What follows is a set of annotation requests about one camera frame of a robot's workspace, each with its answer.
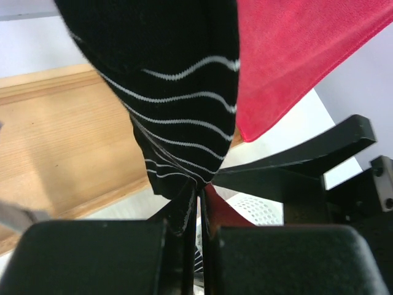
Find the black sock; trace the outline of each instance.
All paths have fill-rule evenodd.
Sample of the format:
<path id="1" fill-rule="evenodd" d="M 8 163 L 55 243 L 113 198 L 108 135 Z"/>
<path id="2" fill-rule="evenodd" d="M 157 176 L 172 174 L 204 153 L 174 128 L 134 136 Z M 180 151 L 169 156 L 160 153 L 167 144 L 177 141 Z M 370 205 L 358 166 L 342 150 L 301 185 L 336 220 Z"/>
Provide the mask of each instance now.
<path id="1" fill-rule="evenodd" d="M 56 0 L 83 54 L 129 110 L 156 194 L 210 182 L 235 129 L 236 2 Z"/>

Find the red cloth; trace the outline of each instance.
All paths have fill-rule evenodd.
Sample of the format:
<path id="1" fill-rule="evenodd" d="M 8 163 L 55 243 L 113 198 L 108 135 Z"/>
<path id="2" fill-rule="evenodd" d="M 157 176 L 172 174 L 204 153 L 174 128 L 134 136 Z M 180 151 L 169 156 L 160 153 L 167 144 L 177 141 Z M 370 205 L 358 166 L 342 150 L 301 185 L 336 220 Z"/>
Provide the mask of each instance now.
<path id="1" fill-rule="evenodd" d="M 323 77 L 393 21 L 393 0 L 238 0 L 237 126 L 269 130 Z"/>
<path id="2" fill-rule="evenodd" d="M 250 227 L 255 224 L 249 222 L 233 209 L 217 192 L 214 186 L 209 183 L 204 191 L 206 193 L 206 211 L 209 218 L 210 231 L 216 234 L 220 226 Z"/>

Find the white laundry basket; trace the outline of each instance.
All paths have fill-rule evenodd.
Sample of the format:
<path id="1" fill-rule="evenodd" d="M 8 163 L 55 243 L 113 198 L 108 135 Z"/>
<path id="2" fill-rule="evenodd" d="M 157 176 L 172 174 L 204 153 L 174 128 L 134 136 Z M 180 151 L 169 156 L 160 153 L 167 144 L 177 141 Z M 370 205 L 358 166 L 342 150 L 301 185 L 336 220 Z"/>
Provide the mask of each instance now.
<path id="1" fill-rule="evenodd" d="M 227 200 L 241 216 L 256 226 L 280 226 L 283 225 L 282 204 L 255 197 L 247 194 L 236 194 Z M 195 244 L 202 253 L 202 229 L 201 218 L 196 220 Z"/>

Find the screw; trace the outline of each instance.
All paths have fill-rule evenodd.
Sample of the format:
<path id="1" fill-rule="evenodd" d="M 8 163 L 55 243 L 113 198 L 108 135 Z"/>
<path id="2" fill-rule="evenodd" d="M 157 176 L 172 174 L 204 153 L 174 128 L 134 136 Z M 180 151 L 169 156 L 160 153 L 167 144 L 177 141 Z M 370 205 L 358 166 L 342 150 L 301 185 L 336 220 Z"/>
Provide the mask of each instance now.
<path id="1" fill-rule="evenodd" d="M 374 168 L 373 171 L 376 177 L 380 177 L 383 174 L 383 167 Z"/>
<path id="2" fill-rule="evenodd" d="M 393 208 L 393 199 L 386 199 L 385 201 L 385 206 L 387 209 L 392 209 Z"/>

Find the black plastic part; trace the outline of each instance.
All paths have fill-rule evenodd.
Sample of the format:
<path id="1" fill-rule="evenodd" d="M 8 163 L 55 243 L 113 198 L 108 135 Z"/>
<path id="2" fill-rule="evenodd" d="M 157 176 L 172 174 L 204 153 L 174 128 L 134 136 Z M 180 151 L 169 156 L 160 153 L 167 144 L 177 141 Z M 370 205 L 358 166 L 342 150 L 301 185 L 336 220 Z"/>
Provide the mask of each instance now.
<path id="1" fill-rule="evenodd" d="M 382 277 L 393 290 L 393 211 L 351 223 L 367 241 Z"/>
<path id="2" fill-rule="evenodd" d="M 154 294 L 165 225 L 47 221 L 20 240 L 0 294 Z"/>
<path id="3" fill-rule="evenodd" d="M 389 294 L 350 227 L 222 228 L 213 245 L 212 294 Z"/>
<path id="4" fill-rule="evenodd" d="M 350 224 L 381 214 L 381 204 L 373 180 L 373 170 L 367 169 L 327 192 L 334 223 Z"/>
<path id="5" fill-rule="evenodd" d="M 322 175 L 375 143 L 370 121 L 353 115 L 313 139 L 279 154 L 222 169 L 213 184 L 277 202 L 319 194 Z"/>

